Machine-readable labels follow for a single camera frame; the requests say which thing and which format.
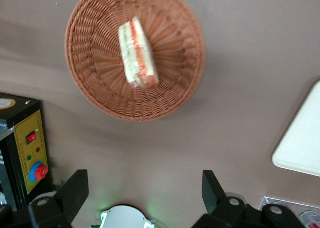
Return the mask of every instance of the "brown surface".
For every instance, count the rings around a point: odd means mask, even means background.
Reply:
[[[118,30],[135,16],[153,50],[156,88],[132,88],[126,79]],[[180,108],[205,67],[202,31],[183,0],[80,0],[68,23],[65,49],[85,96],[111,115],[133,121],[156,120]]]
[[[44,100],[55,180],[89,171],[75,228],[121,202],[189,228],[205,212],[203,169],[255,207],[264,195],[320,205],[319,177],[271,161],[320,78],[319,0],[186,0],[203,28],[204,76],[181,109],[145,123],[107,115],[75,85],[64,44],[78,1],[0,0],[0,91]]]

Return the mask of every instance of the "label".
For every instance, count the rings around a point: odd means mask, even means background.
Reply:
[[[35,133],[36,139],[32,143],[27,143],[26,136]],[[18,147],[18,153],[20,158],[20,164],[23,172],[25,189],[27,194],[36,187],[40,182],[30,180],[30,171],[37,162],[42,162],[45,166],[48,166],[45,136],[43,133],[43,125],[41,119],[40,110],[36,111],[33,115],[29,116],[25,120],[21,121],[15,126],[15,141]]]
[[[158,85],[150,44],[138,17],[120,26],[119,39],[125,76],[131,86],[152,88]]]
[[[320,228],[320,217],[314,211],[306,211],[300,215],[300,220],[308,228]]]
[[[15,104],[16,104],[16,101],[14,99],[3,99],[3,98],[0,98],[0,110],[1,109],[11,108]]]

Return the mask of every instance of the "plastic wrap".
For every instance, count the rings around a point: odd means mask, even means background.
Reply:
[[[119,27],[119,40],[125,76],[130,85],[134,88],[157,86],[159,77],[152,50],[138,17]]]

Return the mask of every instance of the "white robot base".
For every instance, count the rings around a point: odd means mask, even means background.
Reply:
[[[131,206],[118,205],[101,213],[100,228],[155,228],[156,221]]]

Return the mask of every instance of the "yellow control panel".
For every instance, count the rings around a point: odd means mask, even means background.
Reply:
[[[15,126],[18,147],[27,194],[35,188],[48,172],[48,160],[40,110]]]

